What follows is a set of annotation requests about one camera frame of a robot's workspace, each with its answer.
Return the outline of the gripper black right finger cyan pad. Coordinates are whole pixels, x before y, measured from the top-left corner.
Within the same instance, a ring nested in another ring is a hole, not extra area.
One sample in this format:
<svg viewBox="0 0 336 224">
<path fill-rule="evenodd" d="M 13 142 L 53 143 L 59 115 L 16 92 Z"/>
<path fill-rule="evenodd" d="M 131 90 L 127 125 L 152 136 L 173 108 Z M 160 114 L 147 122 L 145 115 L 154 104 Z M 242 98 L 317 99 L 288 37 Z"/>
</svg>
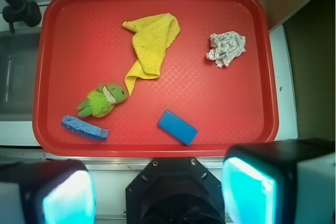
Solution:
<svg viewBox="0 0 336 224">
<path fill-rule="evenodd" d="M 221 180 L 233 223 L 335 223 L 334 141 L 233 145 Z"/>
</svg>

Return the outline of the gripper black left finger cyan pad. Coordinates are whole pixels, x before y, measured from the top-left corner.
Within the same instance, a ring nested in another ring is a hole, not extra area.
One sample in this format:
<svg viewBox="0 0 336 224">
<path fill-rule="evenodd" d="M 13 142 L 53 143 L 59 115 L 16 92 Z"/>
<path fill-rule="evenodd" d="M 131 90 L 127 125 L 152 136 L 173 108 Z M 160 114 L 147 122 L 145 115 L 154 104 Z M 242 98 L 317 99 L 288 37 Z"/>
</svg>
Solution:
<svg viewBox="0 0 336 224">
<path fill-rule="evenodd" d="M 94 223 L 93 176 L 80 161 L 1 165 L 1 223 Z"/>
</svg>

